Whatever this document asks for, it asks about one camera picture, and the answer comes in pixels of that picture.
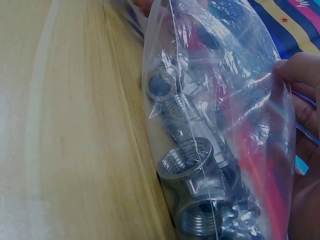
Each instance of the metal bushing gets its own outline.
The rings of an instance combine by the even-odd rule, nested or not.
[[[168,69],[162,65],[147,74],[147,96],[155,102],[163,102],[179,90],[178,69],[171,65]]]

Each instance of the external thread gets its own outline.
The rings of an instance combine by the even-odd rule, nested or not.
[[[198,112],[192,97],[186,94],[176,94],[162,104],[162,114],[168,119],[186,120],[188,110]]]
[[[222,215],[213,209],[210,200],[187,209],[181,218],[181,230],[191,236],[215,236],[222,229]]]

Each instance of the finger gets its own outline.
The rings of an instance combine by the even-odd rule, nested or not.
[[[292,97],[296,121],[314,137],[319,139],[316,106],[296,94],[293,94]]]
[[[291,82],[290,86],[292,91],[307,97],[314,103],[316,102],[316,92],[311,86],[301,82]]]
[[[316,88],[320,84],[320,56],[306,52],[296,53],[289,60],[275,64],[274,71],[290,82],[298,82]]]
[[[309,166],[316,152],[317,144],[302,130],[296,128],[296,154]]]

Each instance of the internal thread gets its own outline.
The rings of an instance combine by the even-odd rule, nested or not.
[[[162,114],[168,119],[187,120],[186,111],[190,109],[197,110],[192,97],[187,94],[176,94],[162,104]]]
[[[160,167],[167,174],[181,174],[199,164],[199,156],[204,159],[207,155],[206,144],[202,141],[196,141],[195,144],[192,140],[189,144],[177,147],[169,152],[163,158]]]
[[[237,181],[235,171],[232,170],[231,167],[229,167],[228,165],[223,167],[221,170],[223,175],[225,176],[227,183],[230,185],[231,188],[234,188]]]
[[[222,215],[215,209],[212,212],[212,203],[206,200],[183,213],[180,227],[188,235],[215,236],[216,233],[221,233],[222,224]]]

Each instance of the fingernail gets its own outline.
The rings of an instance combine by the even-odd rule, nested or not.
[[[274,67],[275,68],[280,68],[282,67],[285,63],[286,63],[287,60],[279,60],[275,63]]]

